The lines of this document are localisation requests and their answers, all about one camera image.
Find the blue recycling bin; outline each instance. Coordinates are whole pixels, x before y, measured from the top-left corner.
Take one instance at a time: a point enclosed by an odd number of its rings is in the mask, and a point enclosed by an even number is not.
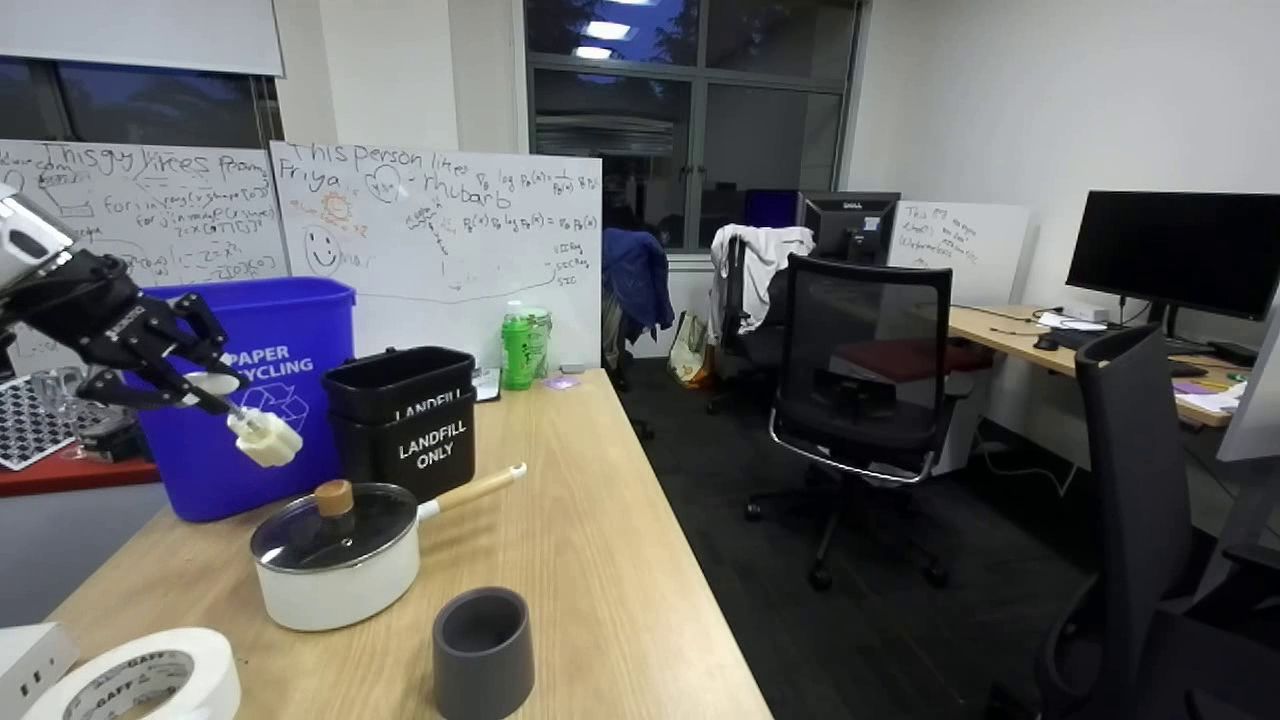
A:
[[[356,293],[320,274],[145,287],[149,294],[205,294],[227,331],[227,356],[249,375],[233,405],[264,408],[302,435],[283,466],[254,466],[236,452],[223,414],[199,408],[140,412],[159,484],[178,518],[223,518],[313,492],[338,471],[325,372],[352,359]]]

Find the gray cup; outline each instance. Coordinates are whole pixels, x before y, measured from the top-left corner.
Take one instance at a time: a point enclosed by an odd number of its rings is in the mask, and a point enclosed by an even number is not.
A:
[[[473,589],[433,628],[435,709],[448,720],[512,717],[530,693],[529,607],[508,589]]]

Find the window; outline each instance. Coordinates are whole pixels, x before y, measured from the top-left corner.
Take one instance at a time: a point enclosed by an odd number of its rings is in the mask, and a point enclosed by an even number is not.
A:
[[[2,141],[205,147],[279,141],[275,83],[264,75],[0,56],[0,108]]]
[[[524,0],[530,150],[599,154],[605,221],[706,246],[837,189],[857,0]]]

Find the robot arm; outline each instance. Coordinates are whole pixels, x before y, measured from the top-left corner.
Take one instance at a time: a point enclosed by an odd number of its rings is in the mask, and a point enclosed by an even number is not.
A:
[[[286,465],[299,447],[279,414],[227,398],[242,375],[223,365],[227,335],[199,294],[145,294],[124,258],[74,246],[0,183],[0,331],[13,322],[30,322],[97,365],[74,388],[82,398],[195,405],[227,414],[236,447],[261,465]]]

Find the tape roll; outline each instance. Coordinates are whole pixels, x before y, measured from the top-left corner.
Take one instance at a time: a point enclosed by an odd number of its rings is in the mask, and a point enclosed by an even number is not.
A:
[[[27,720],[233,720],[236,710],[233,644],[211,628],[169,628],[81,664],[30,704]]]

